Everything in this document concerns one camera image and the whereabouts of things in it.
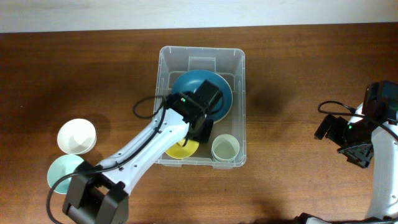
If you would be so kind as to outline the yellow small bowl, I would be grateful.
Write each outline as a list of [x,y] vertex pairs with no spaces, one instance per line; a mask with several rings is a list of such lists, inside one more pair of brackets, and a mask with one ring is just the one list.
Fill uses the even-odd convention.
[[192,156],[197,151],[198,147],[198,142],[182,139],[166,150],[165,153],[174,159],[184,159]]

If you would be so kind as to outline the cream cup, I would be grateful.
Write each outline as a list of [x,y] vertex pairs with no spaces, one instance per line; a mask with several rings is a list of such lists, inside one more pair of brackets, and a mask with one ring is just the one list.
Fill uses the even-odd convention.
[[217,136],[211,146],[211,153],[217,161],[231,162],[240,151],[239,141],[230,134]]

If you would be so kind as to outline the blue plate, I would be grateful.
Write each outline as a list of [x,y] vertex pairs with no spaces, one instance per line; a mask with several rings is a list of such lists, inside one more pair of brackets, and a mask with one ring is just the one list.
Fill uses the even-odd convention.
[[[208,80],[216,85],[216,81],[224,81],[224,79],[219,76],[217,73],[208,71],[208,70],[191,70],[189,72],[180,75],[172,86],[171,92],[186,92],[191,91],[195,92],[198,87],[205,81]],[[221,109],[221,101],[219,101],[215,109]]]

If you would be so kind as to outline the cream plate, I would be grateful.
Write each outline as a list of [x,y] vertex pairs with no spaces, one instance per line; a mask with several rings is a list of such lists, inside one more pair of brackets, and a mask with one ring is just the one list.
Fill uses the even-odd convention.
[[233,105],[234,76],[232,73],[219,73],[224,81],[216,81],[216,85],[223,93],[224,106],[216,114],[212,115],[212,120],[217,123],[227,116]]

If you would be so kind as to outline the clear plastic storage bin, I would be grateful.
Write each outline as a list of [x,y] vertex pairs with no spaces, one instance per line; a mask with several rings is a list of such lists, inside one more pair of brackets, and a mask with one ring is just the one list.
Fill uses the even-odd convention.
[[[174,159],[166,153],[156,163],[163,166],[212,166],[215,169],[241,167],[246,162],[246,82],[245,54],[241,49],[165,46],[159,53],[156,95],[173,92],[174,83],[191,70],[208,70],[225,79],[232,91],[231,107],[224,117],[214,116],[208,143],[200,144],[193,155]],[[211,148],[221,134],[230,134],[239,142],[239,152],[231,162],[217,161]]]

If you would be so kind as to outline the white small bowl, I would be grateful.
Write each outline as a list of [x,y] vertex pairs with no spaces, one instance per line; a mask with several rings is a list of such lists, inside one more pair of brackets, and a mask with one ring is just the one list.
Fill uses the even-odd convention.
[[82,118],[66,122],[57,134],[57,144],[66,154],[85,154],[94,148],[96,140],[93,123]]

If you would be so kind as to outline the mint green small bowl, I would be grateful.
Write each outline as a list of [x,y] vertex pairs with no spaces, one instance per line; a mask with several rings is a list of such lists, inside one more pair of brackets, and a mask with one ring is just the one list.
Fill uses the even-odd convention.
[[[47,182],[49,187],[52,187],[54,183],[61,177],[71,174],[75,169],[84,161],[78,155],[67,154],[56,159],[47,172]],[[62,181],[55,188],[55,192],[58,194],[66,194],[70,185],[71,178]]]

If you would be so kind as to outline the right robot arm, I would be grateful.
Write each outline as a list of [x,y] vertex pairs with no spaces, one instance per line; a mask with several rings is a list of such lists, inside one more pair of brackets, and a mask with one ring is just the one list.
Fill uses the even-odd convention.
[[363,223],[397,223],[397,84],[381,81],[366,88],[364,101],[348,113],[324,111],[315,139],[339,145],[347,161],[374,166],[371,203]]

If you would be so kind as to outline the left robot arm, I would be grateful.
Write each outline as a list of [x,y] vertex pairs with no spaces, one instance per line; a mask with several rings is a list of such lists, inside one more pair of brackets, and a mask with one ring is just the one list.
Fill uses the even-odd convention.
[[179,141],[208,142],[213,127],[208,116],[222,102],[222,91],[208,80],[194,92],[165,96],[159,118],[124,148],[96,166],[82,162],[70,174],[63,213],[75,223],[126,223],[129,196],[139,179]]

